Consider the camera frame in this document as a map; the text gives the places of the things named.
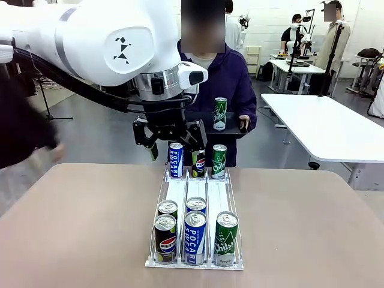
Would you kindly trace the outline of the bystander's blurred hand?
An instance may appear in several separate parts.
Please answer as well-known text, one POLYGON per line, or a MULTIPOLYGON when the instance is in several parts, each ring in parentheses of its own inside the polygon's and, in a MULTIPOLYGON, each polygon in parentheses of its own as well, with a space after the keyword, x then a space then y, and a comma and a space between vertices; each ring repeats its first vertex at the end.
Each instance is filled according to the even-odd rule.
POLYGON ((51 150, 51 154, 53 161, 59 161, 65 154, 65 145, 60 143, 55 149, 51 150))

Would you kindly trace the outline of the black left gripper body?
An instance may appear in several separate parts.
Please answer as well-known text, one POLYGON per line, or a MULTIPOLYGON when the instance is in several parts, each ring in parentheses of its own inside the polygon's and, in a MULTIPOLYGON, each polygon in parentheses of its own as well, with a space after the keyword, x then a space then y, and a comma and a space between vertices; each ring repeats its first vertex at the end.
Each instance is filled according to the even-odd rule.
POLYGON ((160 140, 181 141, 187 135, 185 103, 181 101, 156 101, 144 105, 148 128, 160 140))

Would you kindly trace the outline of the person's left hand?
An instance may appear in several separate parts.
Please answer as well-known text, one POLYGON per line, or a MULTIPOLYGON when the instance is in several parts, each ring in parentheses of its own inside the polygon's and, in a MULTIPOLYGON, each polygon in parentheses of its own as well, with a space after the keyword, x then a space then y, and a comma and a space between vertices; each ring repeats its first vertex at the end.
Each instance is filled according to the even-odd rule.
POLYGON ((251 119, 248 115, 239 116, 239 129, 243 134, 249 133, 252 130, 251 119))

